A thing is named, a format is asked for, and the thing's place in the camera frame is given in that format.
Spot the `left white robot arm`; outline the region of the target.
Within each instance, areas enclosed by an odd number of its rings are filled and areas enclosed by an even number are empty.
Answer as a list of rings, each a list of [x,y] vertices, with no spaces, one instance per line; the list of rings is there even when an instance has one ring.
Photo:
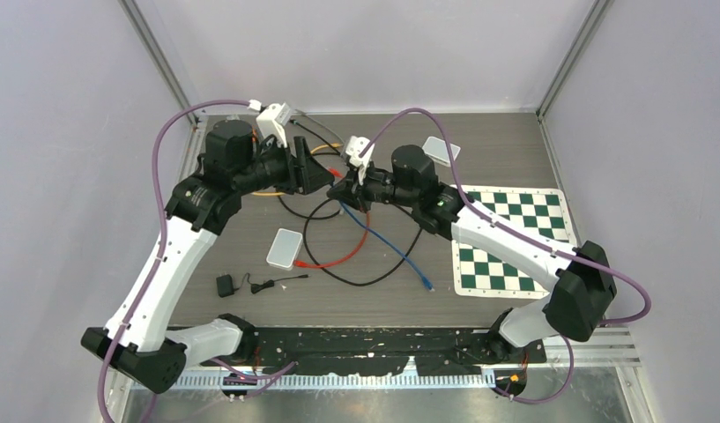
[[[281,146],[241,120],[216,123],[204,137],[197,170],[180,181],[164,207],[157,245],[129,295],[102,327],[87,329],[81,345],[114,370],[155,394],[168,391],[191,366],[227,357],[236,365],[256,353],[256,329],[225,313],[183,330],[168,324],[194,270],[242,207],[243,197],[275,188],[311,194],[334,182],[304,137]]]

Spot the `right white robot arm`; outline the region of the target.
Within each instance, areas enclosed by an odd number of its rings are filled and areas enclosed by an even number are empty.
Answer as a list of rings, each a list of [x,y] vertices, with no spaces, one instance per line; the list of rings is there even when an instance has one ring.
[[[360,212],[369,212],[374,203],[408,207],[421,229],[492,254],[547,290],[546,297],[498,316],[484,336],[488,355],[507,362],[542,338],[590,339],[617,293],[601,246],[529,236],[522,226],[440,182],[418,145],[396,148],[390,171],[375,166],[372,151],[368,139],[350,139],[344,152],[348,172],[329,189],[330,199]]]

